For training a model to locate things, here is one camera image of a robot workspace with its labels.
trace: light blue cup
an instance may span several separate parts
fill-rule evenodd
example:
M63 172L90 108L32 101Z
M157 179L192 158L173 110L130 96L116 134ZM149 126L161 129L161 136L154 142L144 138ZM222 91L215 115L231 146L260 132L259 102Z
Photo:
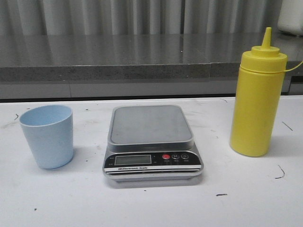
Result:
M38 107L21 115L20 124L38 166L53 169L71 161L71 108L63 105Z

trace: scale display screen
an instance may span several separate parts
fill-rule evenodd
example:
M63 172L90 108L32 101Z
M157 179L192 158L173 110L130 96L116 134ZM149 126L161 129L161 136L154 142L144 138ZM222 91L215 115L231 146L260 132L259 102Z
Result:
M116 156L115 165L151 164L151 155Z

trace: white tabletop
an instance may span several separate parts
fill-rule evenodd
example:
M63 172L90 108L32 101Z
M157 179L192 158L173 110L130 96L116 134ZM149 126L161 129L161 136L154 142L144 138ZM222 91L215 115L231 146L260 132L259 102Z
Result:
M229 146L234 98L56 102L74 113L73 160L39 168L18 124L28 108L0 104L0 226L301 226L303 96L281 97L271 148L246 157ZM116 183L102 174L112 110L179 105L204 161L191 180Z

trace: bottle nozzle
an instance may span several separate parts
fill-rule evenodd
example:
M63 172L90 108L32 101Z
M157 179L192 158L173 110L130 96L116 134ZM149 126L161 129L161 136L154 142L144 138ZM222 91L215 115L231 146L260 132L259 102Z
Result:
M261 49L270 49L270 43L271 43L271 27L267 27L261 45Z

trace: bottle cap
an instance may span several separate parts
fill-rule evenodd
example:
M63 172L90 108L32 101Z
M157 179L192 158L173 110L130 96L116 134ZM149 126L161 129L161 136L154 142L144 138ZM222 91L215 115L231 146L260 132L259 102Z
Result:
M271 27L267 27L262 45L243 53L241 68L255 73L284 73L286 63L287 55L271 46Z

